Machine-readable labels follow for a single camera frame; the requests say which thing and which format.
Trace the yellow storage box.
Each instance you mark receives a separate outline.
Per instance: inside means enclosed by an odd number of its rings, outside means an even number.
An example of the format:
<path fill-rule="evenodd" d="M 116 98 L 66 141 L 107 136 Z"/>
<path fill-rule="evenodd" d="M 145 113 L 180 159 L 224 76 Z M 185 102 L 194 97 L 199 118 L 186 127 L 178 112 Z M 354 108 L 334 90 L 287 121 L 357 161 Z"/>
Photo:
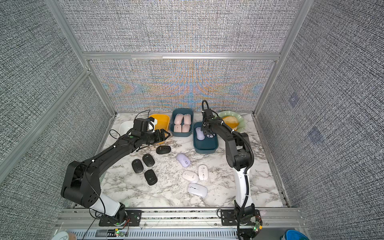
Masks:
<path fill-rule="evenodd" d="M 170 117 L 168 115 L 153 114 L 153 115 L 150 115 L 150 117 L 153 117 L 158 120 L 155 130 L 160 130 L 160 129 L 165 129 L 166 131 L 169 130 Z"/>

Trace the purple mouse front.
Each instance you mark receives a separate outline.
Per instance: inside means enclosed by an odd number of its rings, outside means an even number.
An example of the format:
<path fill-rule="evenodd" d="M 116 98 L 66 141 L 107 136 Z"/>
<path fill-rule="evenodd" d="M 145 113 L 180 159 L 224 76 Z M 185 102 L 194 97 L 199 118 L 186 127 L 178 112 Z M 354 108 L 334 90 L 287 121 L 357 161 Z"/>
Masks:
<path fill-rule="evenodd" d="M 206 137 L 207 137 L 207 138 L 210 138 L 210 139 L 211 139 L 211 138 L 214 138 L 215 136 L 216 136 L 216 134 L 207 134 L 207 135 L 206 135 Z"/>

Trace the white mouse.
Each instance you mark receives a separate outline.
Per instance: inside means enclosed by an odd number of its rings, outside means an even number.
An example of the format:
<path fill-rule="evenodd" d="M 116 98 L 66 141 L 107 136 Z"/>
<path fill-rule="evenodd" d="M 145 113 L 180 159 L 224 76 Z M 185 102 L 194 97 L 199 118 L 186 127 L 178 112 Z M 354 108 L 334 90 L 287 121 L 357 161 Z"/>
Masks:
<path fill-rule="evenodd" d="M 206 181 L 209 178 L 209 171 L 206 165 L 200 165 L 198 167 L 198 175 L 200 181 Z"/>
<path fill-rule="evenodd" d="M 201 198 L 205 198 L 208 194 L 208 189 L 205 186 L 195 184 L 195 183 L 190 183 L 187 187 L 187 191 L 190 194 L 199 196 Z"/>
<path fill-rule="evenodd" d="M 194 173 L 192 171 L 188 171 L 188 170 L 186 170 L 182 173 L 182 178 L 184 180 L 186 180 L 190 183 L 194 183 L 194 184 L 196 184 L 199 181 L 199 176 L 196 173 Z"/>

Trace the teal storage box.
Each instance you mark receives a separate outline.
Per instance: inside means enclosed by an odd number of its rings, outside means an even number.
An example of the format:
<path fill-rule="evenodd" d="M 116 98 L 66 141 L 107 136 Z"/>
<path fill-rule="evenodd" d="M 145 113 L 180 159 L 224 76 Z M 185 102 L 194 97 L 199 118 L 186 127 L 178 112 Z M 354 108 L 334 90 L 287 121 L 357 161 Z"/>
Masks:
<path fill-rule="evenodd" d="M 172 113 L 170 130 L 175 137 L 189 137 L 192 134 L 194 112 L 192 109 L 178 108 Z"/>
<path fill-rule="evenodd" d="M 213 154 L 216 152 L 219 147 L 219 141 L 217 135 L 214 138 L 207 138 L 205 135 L 205 139 L 203 141 L 197 140 L 196 131 L 197 127 L 202 128 L 202 122 L 194 123 L 193 130 L 193 145 L 196 153 L 198 154 Z"/>

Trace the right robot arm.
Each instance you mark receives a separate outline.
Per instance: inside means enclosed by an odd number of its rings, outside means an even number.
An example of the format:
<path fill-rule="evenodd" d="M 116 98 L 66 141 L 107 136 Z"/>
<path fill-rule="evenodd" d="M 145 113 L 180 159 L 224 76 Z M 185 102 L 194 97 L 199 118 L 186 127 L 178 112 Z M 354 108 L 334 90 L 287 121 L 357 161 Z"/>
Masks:
<path fill-rule="evenodd" d="M 234 170 L 235 176 L 235 205 L 241 210 L 246 209 L 253 204 L 248 172 L 254 164 L 254 153 L 249 137 L 246 133 L 239 133 L 230 128 L 211 109 L 203 109 L 202 115 L 203 133 L 218 135 L 225 142 L 227 163 Z"/>

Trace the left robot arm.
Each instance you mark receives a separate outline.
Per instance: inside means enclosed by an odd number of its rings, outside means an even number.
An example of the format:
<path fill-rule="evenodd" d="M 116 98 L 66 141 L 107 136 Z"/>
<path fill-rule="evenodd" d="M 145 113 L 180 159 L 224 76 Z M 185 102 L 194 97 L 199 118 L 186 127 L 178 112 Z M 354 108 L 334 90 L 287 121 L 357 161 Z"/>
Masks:
<path fill-rule="evenodd" d="M 71 162 L 66 170 L 61 196 L 73 203 L 122 223 L 126 218 L 125 205 L 102 193 L 100 177 L 125 156 L 164 142 L 171 136 L 165 129 L 155 129 L 155 119 L 138 118 L 133 127 L 114 144 L 82 162 Z"/>

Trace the purple mouse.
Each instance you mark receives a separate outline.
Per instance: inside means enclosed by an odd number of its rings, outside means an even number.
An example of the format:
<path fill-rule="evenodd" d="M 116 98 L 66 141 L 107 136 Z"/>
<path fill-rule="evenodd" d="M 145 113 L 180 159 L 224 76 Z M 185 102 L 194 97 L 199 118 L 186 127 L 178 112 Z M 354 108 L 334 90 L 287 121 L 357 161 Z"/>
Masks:
<path fill-rule="evenodd" d="M 207 138 L 210 138 L 210 139 L 211 139 L 211 138 L 214 138 L 215 136 L 216 136 L 216 134 L 207 134 L 207 135 L 206 135 L 206 137 L 207 137 Z"/>
<path fill-rule="evenodd" d="M 197 140 L 203 141 L 205 139 L 205 135 L 204 135 L 201 127 L 197 127 L 195 129 L 195 131 L 196 131 Z"/>
<path fill-rule="evenodd" d="M 191 165 L 190 159 L 183 153 L 178 153 L 176 155 L 176 159 L 184 168 L 187 168 Z"/>

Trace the white mouse front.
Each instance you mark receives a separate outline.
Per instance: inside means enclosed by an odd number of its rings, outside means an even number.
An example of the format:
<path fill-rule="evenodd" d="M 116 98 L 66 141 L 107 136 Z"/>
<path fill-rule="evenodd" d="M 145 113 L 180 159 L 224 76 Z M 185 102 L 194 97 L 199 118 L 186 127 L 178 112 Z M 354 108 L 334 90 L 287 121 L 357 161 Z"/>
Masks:
<path fill-rule="evenodd" d="M 190 183 L 187 187 L 187 191 L 190 194 L 199 196 L 201 198 L 205 198 L 208 194 L 208 189 L 205 186 L 195 184 L 195 183 Z"/>

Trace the pink mouse with scroll wheel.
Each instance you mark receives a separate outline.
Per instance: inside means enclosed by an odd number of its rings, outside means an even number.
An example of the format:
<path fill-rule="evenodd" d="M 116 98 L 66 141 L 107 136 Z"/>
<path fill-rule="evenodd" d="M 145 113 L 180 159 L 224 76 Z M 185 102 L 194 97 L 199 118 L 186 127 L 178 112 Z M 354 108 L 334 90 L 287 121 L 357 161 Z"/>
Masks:
<path fill-rule="evenodd" d="M 184 115 L 184 125 L 191 125 L 192 124 L 192 116 L 190 114 Z"/>

